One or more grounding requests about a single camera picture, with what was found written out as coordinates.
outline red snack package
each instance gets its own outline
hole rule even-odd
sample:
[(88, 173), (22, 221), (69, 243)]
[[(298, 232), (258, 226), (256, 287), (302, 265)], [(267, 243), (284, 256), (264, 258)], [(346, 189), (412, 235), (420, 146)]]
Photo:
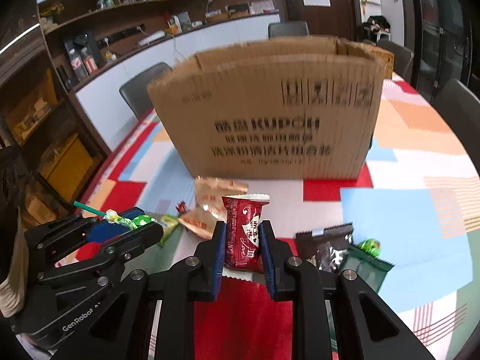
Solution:
[(225, 266), (262, 272), (258, 266), (258, 225), (262, 207), (270, 196), (262, 194), (222, 196), (226, 208)]

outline metal screw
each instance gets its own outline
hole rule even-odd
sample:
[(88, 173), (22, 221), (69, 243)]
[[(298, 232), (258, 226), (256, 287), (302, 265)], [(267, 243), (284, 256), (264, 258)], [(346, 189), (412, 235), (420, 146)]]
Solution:
[(357, 278), (357, 272), (353, 269), (345, 269), (345, 271), (343, 271), (343, 277), (347, 280), (355, 280)]
[(130, 278), (132, 280), (140, 280), (145, 276), (145, 271), (141, 269), (135, 269), (134, 271), (130, 272)]
[(109, 283), (109, 278), (106, 277), (106, 276), (100, 276), (97, 280), (97, 284), (100, 286), (100, 287), (104, 287), (106, 286), (107, 284)]
[(197, 266), (200, 263), (200, 259), (195, 256), (190, 256), (185, 259), (185, 264), (188, 266)]
[(291, 266), (299, 266), (302, 263), (302, 259), (297, 256), (292, 256), (287, 261)]

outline brown snack package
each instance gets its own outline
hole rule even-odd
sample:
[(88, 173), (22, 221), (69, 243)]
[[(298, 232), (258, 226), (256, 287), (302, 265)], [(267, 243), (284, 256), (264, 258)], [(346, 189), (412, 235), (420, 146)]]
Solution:
[(217, 221), (227, 221), (227, 210), (222, 196), (242, 195), (248, 190), (248, 184), (221, 178), (195, 179), (196, 207), (183, 214), (179, 220), (182, 225), (204, 239), (211, 239)]

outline table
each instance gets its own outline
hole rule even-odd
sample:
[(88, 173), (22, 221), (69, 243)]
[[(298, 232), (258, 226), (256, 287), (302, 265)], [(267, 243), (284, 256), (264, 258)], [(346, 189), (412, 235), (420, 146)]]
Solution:
[[(249, 192), (270, 194), (262, 219), (278, 238), (291, 241), (297, 231), (352, 221), (357, 241), (380, 240), (381, 258), (395, 267), (379, 295), (437, 360), (456, 356), (480, 319), (480, 180), (457, 137), (404, 80), (394, 75), (383, 83), (373, 145), (358, 180), (247, 182)], [(82, 202), (103, 211), (137, 205), (175, 215), (181, 200), (194, 206), (194, 181), (152, 112), (109, 157)], [(128, 262), (126, 272), (168, 269), (199, 241), (177, 231), (164, 249), (151, 247)], [(63, 263), (87, 254), (80, 249)], [(231, 291), (226, 282), (222, 292), (224, 286)]]

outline blue gripper pad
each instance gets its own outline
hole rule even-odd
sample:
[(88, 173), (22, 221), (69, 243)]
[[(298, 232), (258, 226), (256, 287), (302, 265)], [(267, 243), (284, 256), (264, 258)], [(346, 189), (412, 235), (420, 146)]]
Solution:
[[(119, 213), (120, 216), (128, 219), (133, 219), (144, 214), (145, 212), (138, 207), (133, 207), (129, 210)], [(91, 233), (87, 235), (87, 241), (98, 242), (102, 244), (109, 239), (126, 233), (127, 231), (130, 230), (126, 226), (118, 225), (117, 223), (109, 223), (109, 221), (103, 219), (98, 223), (98, 225), (93, 226)]]
[(268, 242), (263, 229), (262, 223), (258, 226), (258, 233), (260, 234), (260, 252), (262, 254), (263, 274), (265, 275), (265, 285), (267, 291), (270, 294), (270, 298), (273, 299), (275, 295), (275, 277), (274, 268), (272, 263), (272, 256), (268, 249)]
[(218, 242), (217, 250), (215, 251), (215, 261), (213, 265), (214, 282), (212, 287), (212, 295), (214, 296), (214, 300), (217, 300), (217, 295), (220, 292), (223, 264), (225, 262), (225, 240), (227, 238), (226, 223), (222, 223), (222, 225), (219, 225), (219, 223), (220, 222), (217, 222), (217, 226), (222, 226), (222, 231), (220, 233), (220, 242)]

